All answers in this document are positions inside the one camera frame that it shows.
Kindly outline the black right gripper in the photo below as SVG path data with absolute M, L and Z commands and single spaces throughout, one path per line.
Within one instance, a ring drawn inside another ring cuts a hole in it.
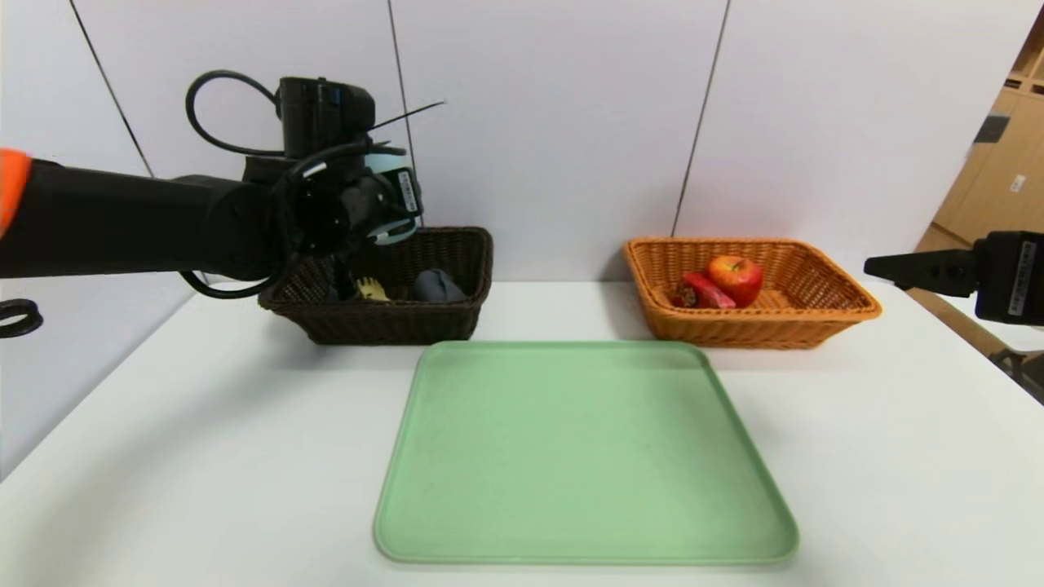
M 864 272 L 903 290 L 960 298 L 976 292 L 975 315 L 987 322 L 1043 324 L 1040 232 L 991 232 L 977 239 L 973 250 L 872 257 L 865 260 Z

